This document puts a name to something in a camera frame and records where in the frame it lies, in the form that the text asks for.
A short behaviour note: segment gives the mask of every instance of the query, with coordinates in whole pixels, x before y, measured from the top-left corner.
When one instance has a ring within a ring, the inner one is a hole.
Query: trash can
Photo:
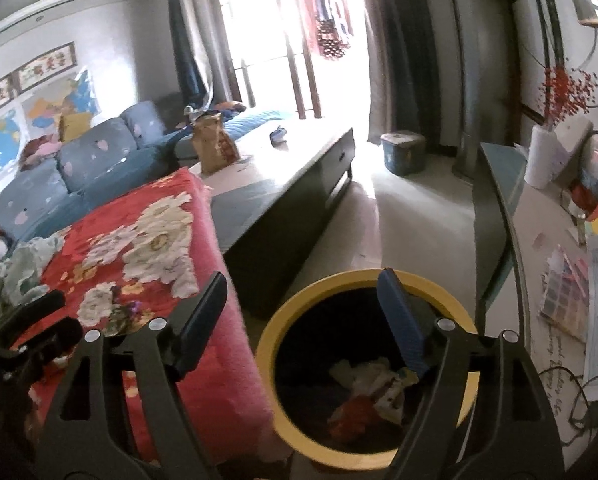
[[[387,358],[393,370],[404,366],[377,299],[381,270],[343,272],[308,286],[276,312],[257,347],[277,433],[313,462],[340,470],[388,467],[408,430],[386,423],[351,444],[334,442],[327,431],[329,416],[349,398],[329,375],[333,364]],[[476,333],[469,314],[442,287],[407,272],[396,274],[410,294]],[[457,425],[470,411],[478,382],[479,374],[470,373]],[[421,391],[415,385],[405,394],[404,421],[412,420]]]
[[[383,134],[383,163],[391,173],[406,176],[426,168],[426,137],[408,131]]]

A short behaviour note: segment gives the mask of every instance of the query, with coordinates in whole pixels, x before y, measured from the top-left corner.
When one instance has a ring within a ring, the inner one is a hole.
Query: paint palette
[[[588,336],[588,294],[581,290],[585,282],[575,275],[577,270],[570,267],[562,250],[559,248],[558,251],[562,260],[561,272],[550,266],[540,314],[585,343]]]

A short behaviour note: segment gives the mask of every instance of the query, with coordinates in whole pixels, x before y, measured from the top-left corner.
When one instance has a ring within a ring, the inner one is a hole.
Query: blue gripper pad
[[[431,368],[424,349],[437,318],[435,311],[425,300],[411,296],[392,269],[379,274],[377,298],[403,361],[422,378]]]

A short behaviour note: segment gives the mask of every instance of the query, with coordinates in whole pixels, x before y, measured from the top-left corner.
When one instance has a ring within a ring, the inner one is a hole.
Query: silver screw
[[[148,323],[148,328],[150,330],[154,330],[155,332],[159,332],[159,330],[163,330],[166,328],[168,322],[163,317],[156,317],[150,320]]]
[[[99,339],[100,335],[101,333],[99,330],[89,330],[88,332],[86,332],[84,339],[86,339],[86,343],[92,343],[93,341]]]
[[[452,330],[457,328],[455,322],[452,319],[447,319],[447,317],[444,317],[437,321],[437,326],[444,332],[452,332]]]
[[[519,334],[514,332],[513,330],[506,330],[503,333],[503,339],[505,339],[509,343],[516,343],[519,341]]]

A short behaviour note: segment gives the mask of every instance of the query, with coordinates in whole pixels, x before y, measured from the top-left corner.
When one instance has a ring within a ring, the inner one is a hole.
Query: white vase
[[[557,135],[542,126],[532,128],[532,139],[525,168],[525,181],[532,187],[543,189],[554,176],[554,158],[559,150]]]

